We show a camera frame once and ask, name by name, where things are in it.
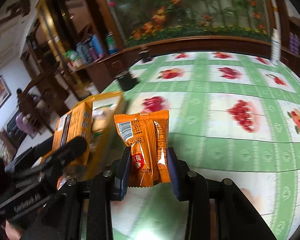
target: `glass panel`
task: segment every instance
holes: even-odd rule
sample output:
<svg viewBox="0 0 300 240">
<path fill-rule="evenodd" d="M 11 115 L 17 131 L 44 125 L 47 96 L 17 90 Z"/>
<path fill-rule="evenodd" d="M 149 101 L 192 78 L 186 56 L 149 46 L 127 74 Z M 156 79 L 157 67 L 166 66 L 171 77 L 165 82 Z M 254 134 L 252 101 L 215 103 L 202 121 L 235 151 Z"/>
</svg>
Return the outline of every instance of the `glass panel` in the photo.
<svg viewBox="0 0 300 240">
<path fill-rule="evenodd" d="M 269 41 L 264 0 L 107 0 L 126 46 L 194 35 Z"/>
</svg>

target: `white bottle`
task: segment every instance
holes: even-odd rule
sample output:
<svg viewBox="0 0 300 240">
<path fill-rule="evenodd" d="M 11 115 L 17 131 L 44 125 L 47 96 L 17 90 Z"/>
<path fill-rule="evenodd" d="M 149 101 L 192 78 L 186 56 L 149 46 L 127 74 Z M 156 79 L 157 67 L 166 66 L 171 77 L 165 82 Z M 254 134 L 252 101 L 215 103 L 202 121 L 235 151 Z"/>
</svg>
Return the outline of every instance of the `white bottle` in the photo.
<svg viewBox="0 0 300 240">
<path fill-rule="evenodd" d="M 271 61 L 273 65 L 277 65 L 281 59 L 281 39 L 277 29 L 273 29 L 272 45 L 271 45 Z"/>
</svg>

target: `orange snack package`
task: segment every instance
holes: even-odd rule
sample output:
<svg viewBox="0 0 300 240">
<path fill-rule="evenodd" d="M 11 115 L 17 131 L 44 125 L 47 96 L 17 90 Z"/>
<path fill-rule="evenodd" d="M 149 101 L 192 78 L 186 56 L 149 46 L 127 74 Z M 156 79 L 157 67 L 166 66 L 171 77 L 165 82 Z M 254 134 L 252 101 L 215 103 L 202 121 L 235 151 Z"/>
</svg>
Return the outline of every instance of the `orange snack package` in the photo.
<svg viewBox="0 0 300 240">
<path fill-rule="evenodd" d="M 151 187 L 154 181 L 170 182 L 166 165 L 168 120 L 168 110 L 114 116 L 119 136 L 131 146 L 129 187 Z"/>
</svg>

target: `checkered tablecloth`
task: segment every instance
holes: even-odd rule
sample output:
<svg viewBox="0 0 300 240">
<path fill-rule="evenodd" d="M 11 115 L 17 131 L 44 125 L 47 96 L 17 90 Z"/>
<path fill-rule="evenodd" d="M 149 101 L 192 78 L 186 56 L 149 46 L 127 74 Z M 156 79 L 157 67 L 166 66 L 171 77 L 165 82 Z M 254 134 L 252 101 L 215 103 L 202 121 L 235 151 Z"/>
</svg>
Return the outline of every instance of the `checkered tablecloth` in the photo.
<svg viewBox="0 0 300 240">
<path fill-rule="evenodd" d="M 253 56 L 188 52 L 137 62 L 128 114 L 168 109 L 169 146 L 208 179 L 231 178 L 278 240 L 300 224 L 300 79 Z M 104 92 L 119 91 L 115 81 Z M 229 109 L 249 105 L 252 132 Z M 187 203 L 169 184 L 129 188 L 112 203 L 114 239 L 183 239 Z"/>
</svg>

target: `bolt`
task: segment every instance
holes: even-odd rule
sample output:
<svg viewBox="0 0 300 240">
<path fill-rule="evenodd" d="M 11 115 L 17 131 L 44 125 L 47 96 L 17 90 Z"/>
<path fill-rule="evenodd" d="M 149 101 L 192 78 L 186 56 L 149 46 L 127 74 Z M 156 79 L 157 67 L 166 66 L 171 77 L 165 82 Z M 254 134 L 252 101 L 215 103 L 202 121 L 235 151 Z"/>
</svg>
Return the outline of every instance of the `bolt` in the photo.
<svg viewBox="0 0 300 240">
<path fill-rule="evenodd" d="M 110 176 L 112 176 L 112 174 L 113 174 L 113 172 L 111 170 L 106 170 L 103 172 L 103 176 L 105 176 L 105 177 L 110 177 Z"/>
<path fill-rule="evenodd" d="M 188 171 L 188 176 L 189 177 L 191 177 L 191 178 L 193 178 L 193 177 L 195 177 L 196 175 L 197 175 L 197 173 L 195 172 L 195 171 Z"/>
<path fill-rule="evenodd" d="M 233 181 L 231 179 L 224 179 L 223 182 L 225 185 L 232 185 Z"/>
<path fill-rule="evenodd" d="M 67 184 L 68 186 L 73 186 L 74 184 L 77 183 L 77 180 L 76 179 L 68 179 L 67 180 Z"/>
</svg>

